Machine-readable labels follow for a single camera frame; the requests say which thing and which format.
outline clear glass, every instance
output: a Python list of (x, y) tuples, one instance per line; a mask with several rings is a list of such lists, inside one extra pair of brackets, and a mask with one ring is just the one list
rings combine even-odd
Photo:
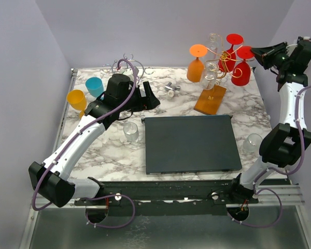
[(126, 123), (123, 127), (123, 132), (129, 142), (136, 142), (138, 140), (138, 126), (135, 123)]
[[(221, 37), (217, 34), (209, 34), (205, 46), (214, 53), (221, 52)], [(207, 55), (204, 57), (204, 60), (207, 61), (218, 58), (218, 56), (214, 53), (208, 51)]]
[(205, 90), (210, 90), (213, 88), (218, 77), (219, 66), (214, 62), (206, 62), (204, 65), (204, 70), (202, 72), (202, 77), (200, 80), (200, 85)]
[(248, 135), (248, 137), (243, 142), (243, 150), (248, 153), (254, 153), (259, 150), (260, 144), (263, 138), (255, 133)]

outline marble table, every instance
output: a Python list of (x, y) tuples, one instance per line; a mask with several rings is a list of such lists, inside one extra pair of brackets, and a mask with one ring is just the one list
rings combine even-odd
[[(141, 123), (143, 117), (165, 116), (195, 116), (203, 115), (193, 108), (202, 88), (191, 83), (186, 77), (186, 68), (155, 68), (152, 75), (145, 75), (143, 81), (149, 81), (161, 105), (156, 109), (134, 113), (128, 120), (116, 121), (92, 145), (74, 167), (71, 178), (87, 178), (89, 176), (99, 181), (171, 181), (171, 180), (218, 180), (232, 179), (240, 172), (247, 170), (258, 157), (242, 150), (244, 139), (251, 133), (265, 137), (271, 130), (271, 125), (265, 111), (255, 78), (251, 73), (250, 83), (237, 87), (231, 83), (230, 77), (221, 81), (221, 86), (227, 88), (217, 114), (233, 115), (232, 126), (243, 168), (235, 172), (151, 174), (145, 173), (145, 127)], [(104, 87), (111, 73), (105, 69), (78, 70), (74, 89), (80, 89), (86, 94), (88, 103), (94, 101), (86, 87), (85, 81), (90, 77), (99, 77)], [(166, 99), (164, 86), (169, 82), (181, 86), (171, 100)], [(65, 117), (62, 139), (65, 140), (77, 126), (78, 112), (69, 107)], [(128, 142), (123, 133), (123, 125), (134, 122), (138, 125), (139, 139), (136, 143)], [(269, 178), (286, 178), (273, 173)]]

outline blue cup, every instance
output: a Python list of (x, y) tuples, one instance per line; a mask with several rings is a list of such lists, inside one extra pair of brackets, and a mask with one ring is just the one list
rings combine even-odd
[(98, 77), (89, 78), (85, 82), (85, 86), (87, 87), (89, 93), (95, 98), (98, 98), (100, 94), (104, 92), (103, 82)]

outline gray wall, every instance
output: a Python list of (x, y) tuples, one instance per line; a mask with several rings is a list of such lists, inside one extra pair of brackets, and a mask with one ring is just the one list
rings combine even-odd
[(18, 248), (30, 208), (27, 169), (51, 152), (69, 65), (33, 0), (0, 1), (0, 248)]
[[(283, 41), (293, 42), (298, 36), (311, 37), (311, 0), (295, 0), (283, 23), (279, 27), (270, 45)], [(311, 62), (306, 70), (311, 85)], [(280, 113), (280, 97), (277, 92), (275, 75), (258, 67), (256, 69), (257, 83), (259, 84), (267, 113), (271, 116), (272, 126), (278, 124)], [(311, 131), (311, 90), (307, 91), (305, 98), (305, 122)], [(303, 190), (306, 207), (311, 221), (311, 145), (306, 152), (303, 167), (292, 180), (299, 183)]]
[(266, 46), (293, 0), (37, 0), (72, 67), (97, 67), (133, 53), (145, 65), (187, 66), (208, 33), (239, 33)]

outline wooden base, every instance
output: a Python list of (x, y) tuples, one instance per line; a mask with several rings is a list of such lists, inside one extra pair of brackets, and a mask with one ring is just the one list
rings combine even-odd
[(222, 98), (226, 93), (226, 88), (215, 85), (214, 91), (203, 90), (194, 109), (207, 115), (215, 115), (219, 109)]

